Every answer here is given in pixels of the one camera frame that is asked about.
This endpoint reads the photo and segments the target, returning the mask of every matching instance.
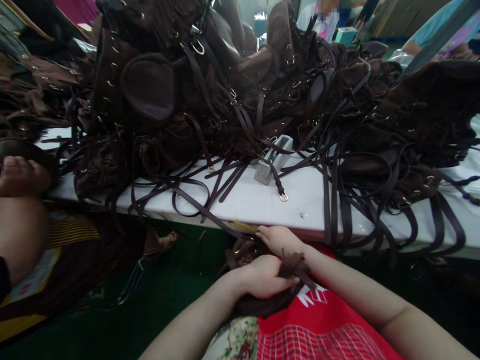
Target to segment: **pink lanyard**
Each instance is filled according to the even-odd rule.
[[[315,14],[318,12],[319,12],[319,2],[317,1],[315,5]],[[329,25],[324,20],[320,20],[320,21],[325,24],[325,30],[323,30],[322,32],[319,32],[317,36],[327,40],[327,30],[329,28]]]

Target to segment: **foot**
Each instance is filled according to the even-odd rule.
[[[146,234],[143,256],[151,257],[163,254],[175,245],[177,239],[178,235],[173,231],[165,237],[159,237],[155,229],[151,228]]]
[[[21,156],[6,156],[0,172],[0,197],[40,197],[52,184],[46,168]]]

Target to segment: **person's right hand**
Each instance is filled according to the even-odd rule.
[[[259,226],[256,235],[278,257],[305,252],[305,244],[285,226]]]

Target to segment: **round leather piece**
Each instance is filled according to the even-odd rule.
[[[121,89],[142,130],[163,127],[176,107],[175,74],[159,54],[132,59],[121,75]]]

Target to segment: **metal buckle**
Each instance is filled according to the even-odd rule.
[[[195,50],[195,52],[196,52],[198,55],[204,55],[204,54],[205,54],[205,48],[204,48],[204,46],[202,45],[202,43],[200,43],[200,41],[199,41],[197,38],[196,38],[195,40],[196,40],[196,42],[198,43],[198,45],[200,46],[200,50],[195,47],[193,41],[191,42],[191,47],[193,48],[193,50]]]

